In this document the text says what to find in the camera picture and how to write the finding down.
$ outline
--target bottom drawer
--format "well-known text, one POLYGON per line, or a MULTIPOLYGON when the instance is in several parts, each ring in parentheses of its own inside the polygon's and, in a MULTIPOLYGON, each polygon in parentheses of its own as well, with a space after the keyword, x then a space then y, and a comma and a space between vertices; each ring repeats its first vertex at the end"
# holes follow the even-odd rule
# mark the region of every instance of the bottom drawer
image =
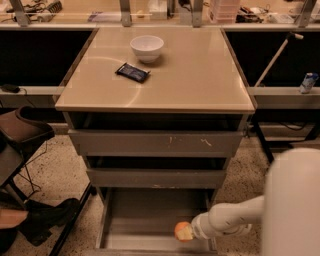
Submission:
POLYGON ((207 211, 209 190, 110 189, 95 251, 86 255, 215 255, 212 241, 181 243, 179 221, 207 211))

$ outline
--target black boot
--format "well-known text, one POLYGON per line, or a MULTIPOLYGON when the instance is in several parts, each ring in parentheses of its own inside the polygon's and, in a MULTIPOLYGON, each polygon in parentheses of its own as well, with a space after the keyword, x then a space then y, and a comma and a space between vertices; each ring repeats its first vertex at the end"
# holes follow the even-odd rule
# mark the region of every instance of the black boot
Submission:
POLYGON ((18 229, 31 244, 39 246, 51 236, 49 229, 70 221, 79 206, 79 200, 71 198, 53 208, 32 209, 18 229))

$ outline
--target white bowl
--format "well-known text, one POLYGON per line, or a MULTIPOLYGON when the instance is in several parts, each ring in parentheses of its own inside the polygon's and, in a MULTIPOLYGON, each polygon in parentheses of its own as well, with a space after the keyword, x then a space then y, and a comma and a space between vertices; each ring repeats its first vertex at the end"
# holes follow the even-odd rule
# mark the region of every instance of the white bowl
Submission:
POLYGON ((161 54, 163 40, 156 36, 138 36, 131 40, 130 46, 137 58, 144 63, 154 62, 161 54))

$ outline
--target small round object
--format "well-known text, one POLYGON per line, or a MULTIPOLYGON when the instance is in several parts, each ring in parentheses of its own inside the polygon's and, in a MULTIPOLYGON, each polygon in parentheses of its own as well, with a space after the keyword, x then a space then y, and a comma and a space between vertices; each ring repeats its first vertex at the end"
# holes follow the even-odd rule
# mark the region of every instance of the small round object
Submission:
POLYGON ((178 239, 180 242, 189 242, 190 240, 192 240, 192 236, 190 233, 190 230, 183 230, 185 227, 189 226, 190 223, 187 221, 182 221, 182 222, 178 222, 176 224, 176 226, 174 227, 174 236, 176 239, 178 239))
POLYGON ((157 36, 138 36, 131 40, 130 46, 136 57, 144 63, 152 63, 161 54, 163 40, 157 36))
POLYGON ((142 10, 137 11, 137 17, 138 18, 144 18, 144 13, 142 10))

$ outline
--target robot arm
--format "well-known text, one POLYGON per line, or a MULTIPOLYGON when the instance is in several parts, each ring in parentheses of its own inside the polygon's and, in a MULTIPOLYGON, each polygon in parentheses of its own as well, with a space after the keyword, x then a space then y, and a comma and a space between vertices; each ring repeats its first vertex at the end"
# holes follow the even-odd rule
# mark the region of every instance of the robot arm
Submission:
POLYGON ((178 240, 242 235, 262 220, 263 256, 319 255, 320 150, 298 148, 279 155, 267 176, 265 196, 217 204, 175 229, 178 240))
POLYGON ((184 222, 184 227, 176 230, 176 237, 188 241, 193 238, 204 240, 216 236, 248 234, 252 224, 261 223, 263 204, 264 196, 238 204, 216 204, 209 212, 196 216, 190 224, 184 222))

